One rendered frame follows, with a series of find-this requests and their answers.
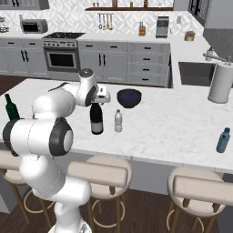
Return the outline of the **blue plastic bottle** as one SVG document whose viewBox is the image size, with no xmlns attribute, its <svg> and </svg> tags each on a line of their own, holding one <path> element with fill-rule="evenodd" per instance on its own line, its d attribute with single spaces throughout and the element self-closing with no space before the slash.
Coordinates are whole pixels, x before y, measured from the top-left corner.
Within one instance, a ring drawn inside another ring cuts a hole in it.
<svg viewBox="0 0 233 233">
<path fill-rule="evenodd" d="M 221 133 L 219 140 L 218 140 L 218 144 L 216 148 L 218 153 L 225 152 L 229 139 L 230 139 L 230 128 L 226 127 L 224 131 Z"/>
</svg>

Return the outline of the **rail with hanging tools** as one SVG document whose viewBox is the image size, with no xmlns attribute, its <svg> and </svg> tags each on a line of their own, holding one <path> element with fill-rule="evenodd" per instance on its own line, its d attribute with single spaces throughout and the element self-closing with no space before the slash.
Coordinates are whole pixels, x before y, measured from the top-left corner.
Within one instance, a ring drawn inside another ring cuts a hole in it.
<svg viewBox="0 0 233 233">
<path fill-rule="evenodd" d="M 98 28 L 100 30 L 112 30 L 113 29 L 113 14 L 98 13 Z"/>
</svg>

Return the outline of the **wooden wall shelf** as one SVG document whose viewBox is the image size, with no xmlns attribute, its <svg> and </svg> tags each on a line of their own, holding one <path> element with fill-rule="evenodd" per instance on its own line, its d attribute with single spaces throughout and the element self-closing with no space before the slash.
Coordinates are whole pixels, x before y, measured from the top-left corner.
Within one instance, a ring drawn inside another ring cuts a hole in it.
<svg viewBox="0 0 233 233">
<path fill-rule="evenodd" d="M 155 7 L 155 6 L 148 6 L 148 7 L 116 7 L 117 0 L 112 0 L 112 3 L 114 4 L 112 7 L 105 6 L 105 7 L 88 7 L 85 9 L 85 11 L 173 11 L 174 7 Z"/>
</svg>

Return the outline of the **white paper towel roll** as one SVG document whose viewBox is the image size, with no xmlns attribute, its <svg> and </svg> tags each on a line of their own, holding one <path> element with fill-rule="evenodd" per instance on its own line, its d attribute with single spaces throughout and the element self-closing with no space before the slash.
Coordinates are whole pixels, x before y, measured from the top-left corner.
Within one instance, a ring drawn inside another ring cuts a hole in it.
<svg viewBox="0 0 233 233">
<path fill-rule="evenodd" d="M 208 100 L 217 104 L 226 104 L 233 86 L 233 64 L 217 62 L 210 84 Z"/>
</svg>

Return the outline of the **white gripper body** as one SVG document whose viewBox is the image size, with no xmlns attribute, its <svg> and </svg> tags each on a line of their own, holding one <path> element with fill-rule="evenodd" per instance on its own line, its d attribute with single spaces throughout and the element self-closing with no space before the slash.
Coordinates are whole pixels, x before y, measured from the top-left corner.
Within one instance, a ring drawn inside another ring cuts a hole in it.
<svg viewBox="0 0 233 233">
<path fill-rule="evenodd" d="M 106 95 L 97 95 L 95 98 L 95 102 L 99 104 L 109 103 L 110 101 L 111 101 L 111 96 L 109 93 L 107 93 Z"/>
</svg>

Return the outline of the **grey base cupboard run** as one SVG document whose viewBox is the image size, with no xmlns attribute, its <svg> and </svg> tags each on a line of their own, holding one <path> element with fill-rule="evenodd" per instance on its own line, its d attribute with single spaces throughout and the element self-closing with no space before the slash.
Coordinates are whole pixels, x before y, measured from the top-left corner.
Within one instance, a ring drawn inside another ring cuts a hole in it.
<svg viewBox="0 0 233 233">
<path fill-rule="evenodd" d="M 41 39 L 2 38 L 1 42 L 14 76 L 49 78 Z"/>
<path fill-rule="evenodd" d="M 82 68 L 98 82 L 168 87 L 169 43 L 79 41 Z"/>
</svg>

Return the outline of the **beige round bar stool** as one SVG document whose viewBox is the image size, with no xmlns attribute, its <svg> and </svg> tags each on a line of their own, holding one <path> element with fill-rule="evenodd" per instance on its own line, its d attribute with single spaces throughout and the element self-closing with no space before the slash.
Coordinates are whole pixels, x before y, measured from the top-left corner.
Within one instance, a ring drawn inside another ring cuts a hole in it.
<svg viewBox="0 0 233 233">
<path fill-rule="evenodd" d="M 8 182 L 11 189 L 13 190 L 13 194 L 15 196 L 16 202 L 20 207 L 20 210 L 22 211 L 25 221 L 27 223 L 30 223 L 30 219 L 28 216 L 29 213 L 33 213 L 33 214 L 43 213 L 46 217 L 47 225 L 51 228 L 52 221 L 48 209 L 50 209 L 54 205 L 54 202 L 52 202 L 47 207 L 45 201 L 39 198 L 38 201 L 42 207 L 41 210 L 31 210 L 26 206 L 26 199 L 32 193 L 32 191 L 29 191 L 26 194 L 25 198 L 21 198 L 17 187 L 24 185 L 25 181 L 22 179 L 19 173 L 19 165 L 20 165 L 20 157 L 14 157 L 10 151 L 0 149 L 0 174 Z"/>
<path fill-rule="evenodd" d="M 176 233 L 180 211 L 194 218 L 192 231 L 200 224 L 202 233 L 209 233 L 216 215 L 226 206 L 233 206 L 233 183 L 224 182 L 215 172 L 197 168 L 174 168 L 167 178 L 167 193 L 169 233 Z"/>
<path fill-rule="evenodd" d="M 126 214 L 126 192 L 133 175 L 130 163 L 123 158 L 92 156 L 86 162 L 71 162 L 67 174 L 91 183 L 91 197 L 96 200 L 94 204 L 87 202 L 91 229 L 97 224 L 101 228 L 116 228 L 116 233 L 120 233 L 121 222 Z M 95 219 L 95 207 L 98 206 L 98 211 L 101 212 L 101 202 L 112 199 L 116 201 L 116 223 L 103 225 Z"/>
</svg>

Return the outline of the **clear plastic water bottle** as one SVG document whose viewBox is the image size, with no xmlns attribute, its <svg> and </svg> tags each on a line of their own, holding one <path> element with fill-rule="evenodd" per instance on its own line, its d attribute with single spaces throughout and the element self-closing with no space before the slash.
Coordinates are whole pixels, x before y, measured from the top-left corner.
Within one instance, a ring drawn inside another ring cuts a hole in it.
<svg viewBox="0 0 233 233">
<path fill-rule="evenodd" d="M 123 117 L 118 109 L 115 113 L 115 131 L 116 132 L 121 132 L 122 131 L 122 122 L 123 122 Z"/>
</svg>

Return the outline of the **steel oven with hob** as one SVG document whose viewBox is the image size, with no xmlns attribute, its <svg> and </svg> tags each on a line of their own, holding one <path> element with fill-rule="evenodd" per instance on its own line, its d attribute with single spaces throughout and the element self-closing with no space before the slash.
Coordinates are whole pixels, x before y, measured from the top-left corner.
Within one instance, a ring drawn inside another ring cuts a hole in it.
<svg viewBox="0 0 233 233">
<path fill-rule="evenodd" d="M 80 69 L 77 39 L 83 33 L 54 32 L 42 38 L 49 71 L 77 73 Z"/>
</svg>

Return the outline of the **dark sink basin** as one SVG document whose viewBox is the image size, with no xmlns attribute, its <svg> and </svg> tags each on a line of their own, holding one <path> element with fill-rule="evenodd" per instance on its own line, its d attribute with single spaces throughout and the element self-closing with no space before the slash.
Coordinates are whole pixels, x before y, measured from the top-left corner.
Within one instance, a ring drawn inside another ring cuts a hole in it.
<svg viewBox="0 0 233 233">
<path fill-rule="evenodd" d="M 215 70 L 215 64 L 179 62 L 178 66 L 182 85 L 210 86 Z"/>
</svg>

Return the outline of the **dark blue bowl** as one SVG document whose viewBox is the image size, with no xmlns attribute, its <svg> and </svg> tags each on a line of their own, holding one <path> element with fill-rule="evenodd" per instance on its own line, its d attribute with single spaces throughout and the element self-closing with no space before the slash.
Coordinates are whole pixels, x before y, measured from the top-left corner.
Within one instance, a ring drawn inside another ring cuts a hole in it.
<svg viewBox="0 0 233 233">
<path fill-rule="evenodd" d="M 141 92 L 132 88 L 119 90 L 116 94 L 118 103 L 124 108 L 137 106 L 141 101 L 141 97 Z"/>
</svg>

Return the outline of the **grey tall cupboard unit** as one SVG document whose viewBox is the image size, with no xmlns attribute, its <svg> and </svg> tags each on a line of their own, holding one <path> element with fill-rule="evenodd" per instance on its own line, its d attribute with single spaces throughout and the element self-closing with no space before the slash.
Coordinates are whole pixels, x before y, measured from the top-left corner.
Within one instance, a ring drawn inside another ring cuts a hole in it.
<svg viewBox="0 0 233 233">
<path fill-rule="evenodd" d="M 188 11 L 217 55 L 233 60 L 233 0 L 189 0 Z"/>
</svg>

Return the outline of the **green glass bottle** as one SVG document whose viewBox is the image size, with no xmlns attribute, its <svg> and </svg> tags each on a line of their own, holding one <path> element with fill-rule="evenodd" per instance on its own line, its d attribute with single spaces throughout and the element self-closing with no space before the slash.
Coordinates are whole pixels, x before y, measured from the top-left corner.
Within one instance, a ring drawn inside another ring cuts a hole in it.
<svg viewBox="0 0 233 233">
<path fill-rule="evenodd" d="M 20 116 L 19 116 L 16 104 L 12 102 L 8 94 L 5 94 L 5 100 L 6 100 L 5 109 L 8 114 L 9 119 L 10 120 L 19 119 Z"/>
</svg>

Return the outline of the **grey coffee machine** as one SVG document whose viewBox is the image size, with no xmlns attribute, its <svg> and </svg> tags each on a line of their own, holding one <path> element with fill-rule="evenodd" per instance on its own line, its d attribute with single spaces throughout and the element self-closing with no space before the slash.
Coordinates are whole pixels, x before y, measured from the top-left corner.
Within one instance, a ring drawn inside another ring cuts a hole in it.
<svg viewBox="0 0 233 233">
<path fill-rule="evenodd" d="M 157 18 L 156 38 L 167 38 L 168 24 L 168 16 L 159 16 Z"/>
</svg>

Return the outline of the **grey wall cupboard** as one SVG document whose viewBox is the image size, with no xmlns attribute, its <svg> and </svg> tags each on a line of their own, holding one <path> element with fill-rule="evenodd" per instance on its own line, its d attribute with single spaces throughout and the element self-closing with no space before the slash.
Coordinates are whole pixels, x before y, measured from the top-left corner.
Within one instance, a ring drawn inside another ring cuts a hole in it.
<svg viewBox="0 0 233 233">
<path fill-rule="evenodd" d="M 46 10 L 48 0 L 0 0 L 0 10 Z"/>
</svg>

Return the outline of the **grey sink tap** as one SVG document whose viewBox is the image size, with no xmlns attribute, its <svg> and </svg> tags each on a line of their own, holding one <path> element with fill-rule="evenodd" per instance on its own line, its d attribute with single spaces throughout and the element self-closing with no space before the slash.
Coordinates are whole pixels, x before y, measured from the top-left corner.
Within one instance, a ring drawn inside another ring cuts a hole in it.
<svg viewBox="0 0 233 233">
<path fill-rule="evenodd" d="M 214 56 L 214 49 L 212 48 L 212 46 L 207 50 L 206 53 L 203 53 L 203 56 L 205 58 L 211 58 L 211 59 L 216 59 L 218 61 L 222 61 L 225 62 L 227 64 L 231 64 L 231 56 L 227 56 L 226 58 L 223 57 L 219 57 L 219 56 Z"/>
</svg>

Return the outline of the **black glass wine bottle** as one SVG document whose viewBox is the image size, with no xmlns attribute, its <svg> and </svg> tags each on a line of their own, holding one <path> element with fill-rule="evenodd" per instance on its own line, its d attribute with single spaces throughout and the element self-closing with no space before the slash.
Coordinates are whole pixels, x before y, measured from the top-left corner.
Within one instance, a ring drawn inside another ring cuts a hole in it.
<svg viewBox="0 0 233 233">
<path fill-rule="evenodd" d="M 98 103 L 93 103 L 90 108 L 91 132 L 100 135 L 104 131 L 102 109 Z"/>
</svg>

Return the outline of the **brown pot with lid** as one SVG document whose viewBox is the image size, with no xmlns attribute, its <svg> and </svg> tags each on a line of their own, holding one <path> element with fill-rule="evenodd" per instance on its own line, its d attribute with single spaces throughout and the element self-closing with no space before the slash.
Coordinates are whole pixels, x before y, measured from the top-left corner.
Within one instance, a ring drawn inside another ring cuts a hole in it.
<svg viewBox="0 0 233 233">
<path fill-rule="evenodd" d="M 193 41 L 194 39 L 195 39 L 195 32 L 194 31 L 187 31 L 186 33 L 185 33 L 185 38 L 184 38 L 184 40 L 185 41 Z"/>
</svg>

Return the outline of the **grey toaster oven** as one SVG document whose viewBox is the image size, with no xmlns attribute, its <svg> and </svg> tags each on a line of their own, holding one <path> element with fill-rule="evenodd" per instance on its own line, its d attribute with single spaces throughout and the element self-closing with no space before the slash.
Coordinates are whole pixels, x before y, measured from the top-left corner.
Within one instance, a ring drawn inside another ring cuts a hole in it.
<svg viewBox="0 0 233 233">
<path fill-rule="evenodd" d="M 48 31 L 45 19 L 23 19 L 20 26 L 25 34 L 43 34 Z"/>
</svg>

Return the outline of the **wooden knife block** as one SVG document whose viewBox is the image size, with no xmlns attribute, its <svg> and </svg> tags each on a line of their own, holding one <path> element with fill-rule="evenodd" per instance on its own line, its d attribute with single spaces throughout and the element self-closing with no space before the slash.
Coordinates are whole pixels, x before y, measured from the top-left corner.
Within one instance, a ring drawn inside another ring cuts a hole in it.
<svg viewBox="0 0 233 233">
<path fill-rule="evenodd" d="M 138 35 L 139 36 L 146 35 L 146 27 L 143 25 L 143 22 L 139 22 Z"/>
</svg>

